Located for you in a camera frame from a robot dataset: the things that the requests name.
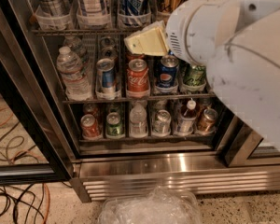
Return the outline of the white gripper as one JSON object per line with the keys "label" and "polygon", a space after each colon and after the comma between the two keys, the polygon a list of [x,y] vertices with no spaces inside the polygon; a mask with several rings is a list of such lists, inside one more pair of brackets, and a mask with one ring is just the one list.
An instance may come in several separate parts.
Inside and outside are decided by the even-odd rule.
{"label": "white gripper", "polygon": [[206,65],[232,35],[232,0],[188,0],[170,15],[166,31],[164,21],[156,21],[127,36],[124,44],[132,54],[164,56],[171,50],[187,63]]}

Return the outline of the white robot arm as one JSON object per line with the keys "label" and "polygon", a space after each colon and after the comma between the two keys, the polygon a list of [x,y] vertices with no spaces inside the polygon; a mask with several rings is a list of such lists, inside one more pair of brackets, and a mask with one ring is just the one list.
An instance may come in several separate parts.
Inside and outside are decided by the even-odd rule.
{"label": "white robot arm", "polygon": [[280,0],[188,0],[124,43],[205,66],[217,98],[280,151]]}

